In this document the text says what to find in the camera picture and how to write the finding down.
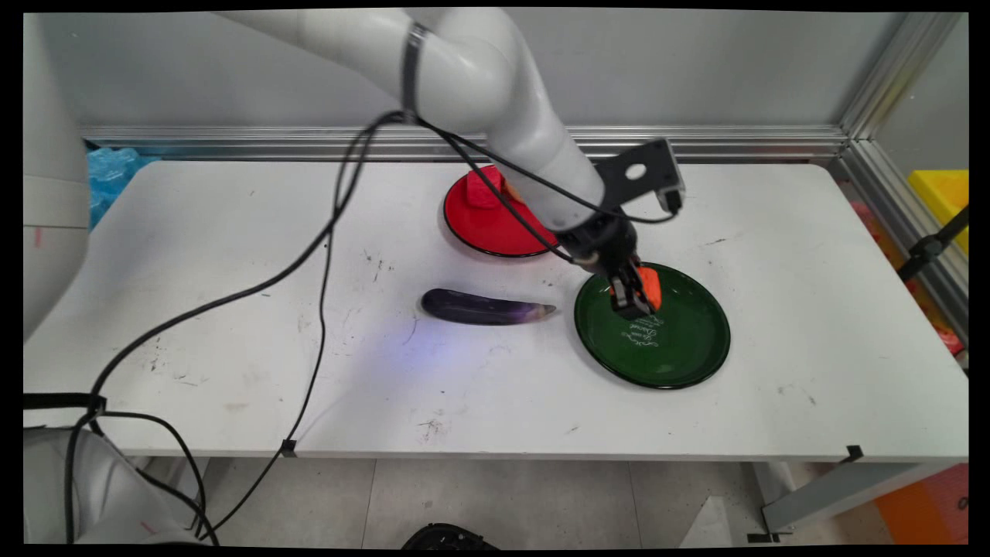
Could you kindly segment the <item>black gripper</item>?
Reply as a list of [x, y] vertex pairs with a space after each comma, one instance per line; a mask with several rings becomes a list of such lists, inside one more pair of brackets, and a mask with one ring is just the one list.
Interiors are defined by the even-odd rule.
[[597, 213], [556, 239], [574, 265], [608, 279], [609, 303], [624, 320], [657, 313], [657, 271], [641, 269], [637, 233], [625, 213]]

